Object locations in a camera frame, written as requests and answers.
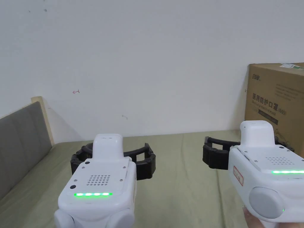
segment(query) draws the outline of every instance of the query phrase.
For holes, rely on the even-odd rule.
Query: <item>cardboard box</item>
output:
[[[304,63],[250,64],[245,120],[268,121],[304,157]]]

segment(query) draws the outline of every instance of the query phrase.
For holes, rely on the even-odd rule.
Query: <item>gray headboard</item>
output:
[[[39,102],[0,119],[0,199],[42,160],[51,147]]]

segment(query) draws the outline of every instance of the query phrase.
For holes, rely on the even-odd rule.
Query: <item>finger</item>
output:
[[[248,228],[264,228],[259,219],[253,216],[246,207],[243,207],[243,212]]]
[[[280,223],[279,228],[304,228],[303,223]]]

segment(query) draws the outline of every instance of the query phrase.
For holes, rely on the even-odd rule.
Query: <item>green bed sheet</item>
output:
[[[205,136],[240,139],[233,130],[124,138],[125,151],[147,142],[156,154],[153,178],[137,182],[134,228],[246,227],[227,171],[202,161]],[[0,201],[0,227],[54,228],[57,199],[71,177],[71,155],[87,143],[56,144]]]

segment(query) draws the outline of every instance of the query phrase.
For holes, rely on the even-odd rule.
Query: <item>bed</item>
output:
[[[54,144],[42,97],[0,119],[0,134],[0,227],[55,228],[71,156],[90,141]],[[124,138],[125,151],[147,142],[157,157],[153,178],[137,183],[134,228],[247,227],[227,171],[202,161],[205,136],[240,140],[237,130]]]

